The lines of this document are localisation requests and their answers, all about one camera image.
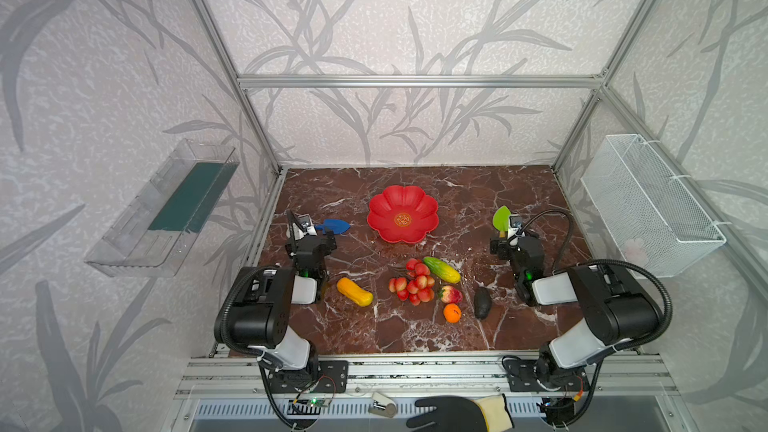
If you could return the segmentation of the green yellow fake cucumber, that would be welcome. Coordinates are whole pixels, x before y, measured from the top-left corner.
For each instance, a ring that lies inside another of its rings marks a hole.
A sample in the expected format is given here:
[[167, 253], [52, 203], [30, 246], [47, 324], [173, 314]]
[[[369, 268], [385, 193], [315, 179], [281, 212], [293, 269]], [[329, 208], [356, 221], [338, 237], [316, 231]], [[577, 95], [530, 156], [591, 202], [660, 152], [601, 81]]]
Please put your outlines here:
[[427, 266], [430, 272], [449, 284], [458, 284], [461, 281], [461, 274], [448, 263], [434, 258], [424, 257], [422, 262]]

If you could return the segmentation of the dark fake avocado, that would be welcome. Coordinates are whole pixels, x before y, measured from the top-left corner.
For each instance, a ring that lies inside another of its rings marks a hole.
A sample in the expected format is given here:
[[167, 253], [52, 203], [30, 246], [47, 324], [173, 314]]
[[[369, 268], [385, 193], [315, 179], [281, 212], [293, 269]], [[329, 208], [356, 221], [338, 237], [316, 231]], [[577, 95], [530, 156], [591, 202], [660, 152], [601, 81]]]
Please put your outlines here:
[[485, 287], [478, 287], [474, 293], [474, 316], [479, 320], [486, 319], [493, 306], [490, 291]]

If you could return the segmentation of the red fake grape bunch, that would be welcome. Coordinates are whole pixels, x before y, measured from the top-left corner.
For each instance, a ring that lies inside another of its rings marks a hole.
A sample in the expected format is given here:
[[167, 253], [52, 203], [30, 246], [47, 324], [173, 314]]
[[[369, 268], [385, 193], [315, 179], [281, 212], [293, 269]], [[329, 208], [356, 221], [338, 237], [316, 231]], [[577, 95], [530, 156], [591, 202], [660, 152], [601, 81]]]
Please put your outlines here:
[[400, 301], [409, 301], [418, 306], [434, 300], [435, 283], [435, 277], [423, 261], [410, 259], [399, 275], [388, 279], [387, 288]]

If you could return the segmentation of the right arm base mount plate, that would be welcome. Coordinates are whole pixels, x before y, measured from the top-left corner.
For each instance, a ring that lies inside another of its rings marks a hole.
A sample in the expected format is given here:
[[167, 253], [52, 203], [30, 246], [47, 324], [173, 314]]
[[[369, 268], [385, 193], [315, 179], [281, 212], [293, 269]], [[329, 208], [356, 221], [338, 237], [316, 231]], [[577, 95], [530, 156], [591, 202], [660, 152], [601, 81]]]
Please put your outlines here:
[[553, 392], [576, 394], [589, 390], [584, 367], [565, 369], [544, 355], [535, 360], [508, 355], [501, 360], [512, 392]]

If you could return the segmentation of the fake orange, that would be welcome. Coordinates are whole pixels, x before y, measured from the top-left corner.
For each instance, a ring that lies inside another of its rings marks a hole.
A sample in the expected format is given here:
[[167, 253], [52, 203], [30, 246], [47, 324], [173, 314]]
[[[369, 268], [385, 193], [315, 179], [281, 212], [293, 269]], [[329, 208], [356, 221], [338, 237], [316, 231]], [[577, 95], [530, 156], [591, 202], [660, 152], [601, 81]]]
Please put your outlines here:
[[455, 303], [446, 304], [443, 308], [443, 317], [447, 323], [458, 323], [462, 318], [461, 308]]

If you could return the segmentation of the black gloved hand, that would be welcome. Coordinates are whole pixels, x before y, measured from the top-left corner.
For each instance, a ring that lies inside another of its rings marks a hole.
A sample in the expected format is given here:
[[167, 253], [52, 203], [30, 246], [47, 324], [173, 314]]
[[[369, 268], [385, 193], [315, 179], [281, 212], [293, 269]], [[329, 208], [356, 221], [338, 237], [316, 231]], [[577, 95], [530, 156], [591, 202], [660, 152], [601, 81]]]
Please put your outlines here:
[[472, 400], [458, 396], [435, 396], [418, 399], [417, 408], [427, 411], [409, 418], [406, 427], [414, 431], [487, 431], [480, 407]]

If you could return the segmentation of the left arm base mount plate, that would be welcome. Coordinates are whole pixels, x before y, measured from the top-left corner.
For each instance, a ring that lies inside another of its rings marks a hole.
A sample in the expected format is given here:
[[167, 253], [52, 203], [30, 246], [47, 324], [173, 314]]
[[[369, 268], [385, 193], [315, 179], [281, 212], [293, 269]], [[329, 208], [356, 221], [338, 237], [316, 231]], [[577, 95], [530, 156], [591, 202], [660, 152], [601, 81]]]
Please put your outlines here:
[[268, 372], [266, 377], [273, 393], [344, 393], [349, 367], [346, 360], [320, 360], [301, 370]]

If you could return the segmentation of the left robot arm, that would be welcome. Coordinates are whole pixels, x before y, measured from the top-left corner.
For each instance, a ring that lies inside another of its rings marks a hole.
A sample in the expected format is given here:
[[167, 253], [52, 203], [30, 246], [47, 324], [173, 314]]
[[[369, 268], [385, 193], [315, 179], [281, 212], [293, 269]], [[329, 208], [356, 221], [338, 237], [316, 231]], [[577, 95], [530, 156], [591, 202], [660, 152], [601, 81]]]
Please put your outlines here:
[[275, 377], [315, 381], [320, 373], [316, 347], [289, 325], [294, 305], [320, 302], [328, 287], [326, 257], [336, 250], [333, 227], [308, 215], [287, 213], [290, 259], [286, 267], [243, 267], [214, 323], [215, 340], [257, 359]]

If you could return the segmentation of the yellow fake corn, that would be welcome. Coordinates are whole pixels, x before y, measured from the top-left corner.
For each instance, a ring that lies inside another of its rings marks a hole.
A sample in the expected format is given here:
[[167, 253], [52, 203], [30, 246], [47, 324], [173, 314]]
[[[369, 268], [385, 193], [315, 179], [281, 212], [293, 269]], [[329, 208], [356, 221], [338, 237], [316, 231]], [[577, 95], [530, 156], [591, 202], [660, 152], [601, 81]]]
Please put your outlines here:
[[371, 292], [361, 288], [354, 281], [342, 278], [337, 282], [337, 290], [344, 297], [351, 300], [359, 307], [367, 307], [373, 303], [374, 296]]

